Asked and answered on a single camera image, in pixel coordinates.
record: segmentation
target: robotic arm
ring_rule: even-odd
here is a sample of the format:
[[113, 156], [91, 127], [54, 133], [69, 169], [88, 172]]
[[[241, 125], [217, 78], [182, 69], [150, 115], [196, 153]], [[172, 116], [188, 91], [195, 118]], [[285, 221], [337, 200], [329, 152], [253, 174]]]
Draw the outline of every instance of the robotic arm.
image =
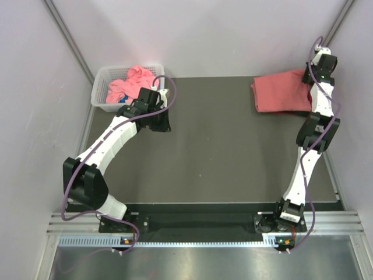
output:
[[297, 136], [298, 158], [293, 178], [279, 204], [277, 221], [280, 223], [296, 225], [303, 215], [306, 190], [304, 186], [304, 174], [301, 170], [301, 158], [303, 157], [303, 165], [308, 185], [314, 167], [321, 157], [321, 153], [327, 150], [340, 125], [340, 120], [337, 118], [322, 140], [303, 156], [307, 149], [318, 139], [334, 116], [330, 99], [335, 82], [330, 76], [336, 65], [337, 57], [331, 55], [330, 49], [316, 46], [315, 57], [311, 61], [311, 69], [320, 86], [325, 91], [325, 94], [314, 83], [307, 66], [302, 81], [312, 85], [312, 111]]
[[168, 110], [123, 124], [130, 118], [155, 113], [167, 107], [167, 93], [168, 89], [156, 91], [156, 88], [141, 88], [138, 99], [131, 105], [124, 105], [119, 109], [109, 127], [88, 150], [76, 159], [67, 158], [63, 165], [64, 192], [81, 160], [90, 155], [72, 184], [69, 198], [110, 217], [124, 217], [127, 207], [108, 193], [103, 175], [118, 151], [142, 128], [148, 126], [152, 131], [171, 131]]

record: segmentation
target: gray floor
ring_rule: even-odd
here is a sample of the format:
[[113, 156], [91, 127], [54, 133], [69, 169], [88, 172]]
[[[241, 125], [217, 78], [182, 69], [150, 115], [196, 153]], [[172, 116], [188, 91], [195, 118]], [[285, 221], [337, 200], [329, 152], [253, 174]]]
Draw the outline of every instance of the gray floor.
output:
[[[51, 278], [63, 279], [362, 279], [348, 236], [312, 236], [293, 254], [272, 248], [139, 248], [120, 257], [95, 248], [59, 248]], [[63, 271], [79, 264], [72, 272]]]
[[[288, 187], [304, 119], [255, 110], [252, 77], [175, 79], [172, 132], [144, 129], [109, 165], [105, 179], [129, 203], [273, 202]], [[88, 145], [114, 113], [97, 108]], [[310, 182], [314, 201], [336, 201], [323, 158]]]

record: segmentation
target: white wall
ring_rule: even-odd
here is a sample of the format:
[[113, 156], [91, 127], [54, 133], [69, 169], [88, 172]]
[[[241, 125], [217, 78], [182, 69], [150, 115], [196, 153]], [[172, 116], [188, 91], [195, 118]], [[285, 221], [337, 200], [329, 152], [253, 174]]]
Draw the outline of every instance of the white wall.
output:
[[358, 0], [331, 44], [338, 56], [334, 97], [343, 105], [330, 155], [349, 209], [373, 248], [373, 1]]
[[31, 279], [90, 85], [40, 0], [0, 3], [0, 279]]
[[344, 0], [54, 0], [91, 71], [158, 62], [175, 77], [303, 68]]

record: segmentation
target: pink cloth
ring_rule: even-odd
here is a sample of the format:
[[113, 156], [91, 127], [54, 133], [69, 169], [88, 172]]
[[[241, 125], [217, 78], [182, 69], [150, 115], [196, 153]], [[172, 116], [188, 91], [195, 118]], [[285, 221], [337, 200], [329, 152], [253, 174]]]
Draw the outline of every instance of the pink cloth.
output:
[[304, 69], [254, 78], [251, 85], [258, 112], [311, 111], [308, 85], [302, 83]]
[[140, 88], [150, 89], [155, 76], [141, 66], [132, 67], [127, 73], [127, 80], [114, 80], [109, 84], [106, 103], [119, 103], [126, 95], [130, 103], [139, 97]]

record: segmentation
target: laundry basket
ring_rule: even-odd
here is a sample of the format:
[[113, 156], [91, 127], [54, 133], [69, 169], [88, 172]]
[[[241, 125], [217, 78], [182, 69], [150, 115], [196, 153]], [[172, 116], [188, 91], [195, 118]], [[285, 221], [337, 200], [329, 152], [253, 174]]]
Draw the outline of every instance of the laundry basket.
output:
[[[162, 65], [142, 66], [148, 69], [155, 76], [164, 75]], [[106, 97], [109, 90], [109, 83], [114, 80], [127, 80], [127, 73], [131, 67], [128, 66], [106, 66], [98, 70], [94, 79], [91, 104], [94, 107], [101, 107], [106, 112], [116, 112], [120, 107], [128, 103], [106, 103]], [[164, 78], [159, 79], [160, 88], [164, 88]]]

